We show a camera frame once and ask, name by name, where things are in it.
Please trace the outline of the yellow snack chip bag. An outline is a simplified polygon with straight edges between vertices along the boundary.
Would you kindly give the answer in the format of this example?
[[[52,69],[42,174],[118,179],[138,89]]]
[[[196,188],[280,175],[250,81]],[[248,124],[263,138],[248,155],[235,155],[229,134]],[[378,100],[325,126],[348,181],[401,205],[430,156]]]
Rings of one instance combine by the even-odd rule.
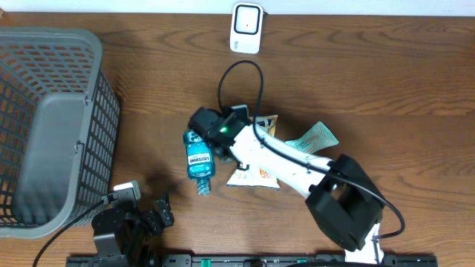
[[[270,136],[274,136],[277,120],[278,115],[258,116],[257,125]],[[272,190],[280,189],[277,178],[273,177],[269,172],[262,168],[250,168],[247,171],[236,169],[226,185],[228,187],[259,187]]]

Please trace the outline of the blue Listerine mouthwash bottle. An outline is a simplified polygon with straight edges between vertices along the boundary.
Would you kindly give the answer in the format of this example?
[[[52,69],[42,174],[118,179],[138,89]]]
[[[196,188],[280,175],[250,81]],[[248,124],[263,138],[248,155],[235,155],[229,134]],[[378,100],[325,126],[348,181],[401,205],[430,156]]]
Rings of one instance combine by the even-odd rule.
[[[188,177],[196,182],[199,195],[209,195],[210,179],[215,176],[212,151],[194,131],[186,131],[183,134],[183,143],[186,148]]]

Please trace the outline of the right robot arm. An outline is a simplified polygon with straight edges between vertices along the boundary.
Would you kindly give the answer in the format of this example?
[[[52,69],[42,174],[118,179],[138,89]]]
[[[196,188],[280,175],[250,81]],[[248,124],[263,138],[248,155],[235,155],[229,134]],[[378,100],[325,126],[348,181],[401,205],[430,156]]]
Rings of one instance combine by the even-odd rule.
[[[321,231],[345,250],[347,262],[383,263],[377,237],[383,196],[353,158],[301,152],[235,111],[198,108],[188,127],[219,155],[267,171],[297,191]]]

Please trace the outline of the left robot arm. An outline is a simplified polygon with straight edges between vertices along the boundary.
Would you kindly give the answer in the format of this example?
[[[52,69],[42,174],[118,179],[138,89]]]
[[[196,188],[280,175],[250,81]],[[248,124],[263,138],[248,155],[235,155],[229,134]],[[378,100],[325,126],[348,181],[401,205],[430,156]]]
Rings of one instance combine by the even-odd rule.
[[[162,260],[149,245],[149,239],[174,224],[168,193],[154,202],[154,208],[141,211],[131,188],[105,197],[111,207],[98,213],[93,221],[97,255],[89,266],[158,267]]]

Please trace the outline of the pale green snack packet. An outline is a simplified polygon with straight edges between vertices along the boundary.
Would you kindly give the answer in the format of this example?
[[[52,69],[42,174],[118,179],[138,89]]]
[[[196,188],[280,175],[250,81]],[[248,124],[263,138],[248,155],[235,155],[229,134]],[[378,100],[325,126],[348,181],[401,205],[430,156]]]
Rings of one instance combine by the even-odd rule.
[[[285,143],[301,152],[313,154],[337,145],[339,141],[323,122],[317,122],[299,139],[288,140]]]

